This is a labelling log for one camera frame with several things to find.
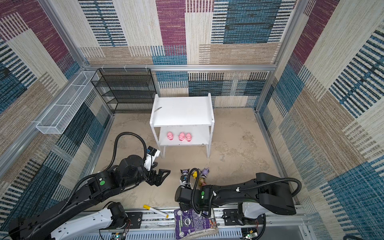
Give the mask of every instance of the black wire shelf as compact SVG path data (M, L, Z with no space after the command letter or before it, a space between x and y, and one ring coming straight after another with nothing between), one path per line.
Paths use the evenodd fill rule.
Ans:
M150 69L104 68L96 74L99 80L91 82L112 113L151 113L157 92Z

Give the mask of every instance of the white marker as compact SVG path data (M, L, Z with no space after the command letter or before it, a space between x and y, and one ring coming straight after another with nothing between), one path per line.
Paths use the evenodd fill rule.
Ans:
M168 217L169 217L168 214L163 213L162 211L159 211L159 210L157 210L157 209L154 209L153 207L150 207L150 206L148 206L148 205L144 205L143 208L145 208L145 209L147 209L147 210L149 210L149 211L155 212L155 213L157 213L157 214L160 214L160 215L162 215L162 216L165 217L165 218L168 218Z

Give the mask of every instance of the book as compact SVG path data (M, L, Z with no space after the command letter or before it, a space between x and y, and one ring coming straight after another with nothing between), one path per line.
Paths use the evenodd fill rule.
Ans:
M211 214L211 218L199 216L193 209L182 211L180 209L174 211L176 223L176 239L195 239L218 233L215 215Z

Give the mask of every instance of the white wire basket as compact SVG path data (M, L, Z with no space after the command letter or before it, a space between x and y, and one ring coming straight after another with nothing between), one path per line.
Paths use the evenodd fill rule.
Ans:
M36 128L43 134L63 134L76 112L83 104L93 85L91 79L97 81L98 75L93 71L81 72L63 95L43 116Z

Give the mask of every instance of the beige floor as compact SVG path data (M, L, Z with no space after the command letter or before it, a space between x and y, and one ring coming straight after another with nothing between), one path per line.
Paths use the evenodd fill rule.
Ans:
M166 157L156 158L159 164L155 170L159 168L171 170L171 174L160 187L149 186L143 182L137 188L111 197L108 201L121 202L126 209L141 208L143 204L153 207L176 207L178 204L174 201L174 196L179 186L180 169L193 167L200 169L209 167L207 184L241 183L255 178L257 172L278 176L251 108L214 109L214 114L215 128L209 158L205 146L167 147ZM149 126L150 116L150 114L116 114L94 172L102 170L109 164L115 137L121 132L134 132L146 141L147 146L157 148ZM131 154L143 155L141 142L132 136L121 137L115 164L119 164L121 159ZM92 209L101 209L106 202Z

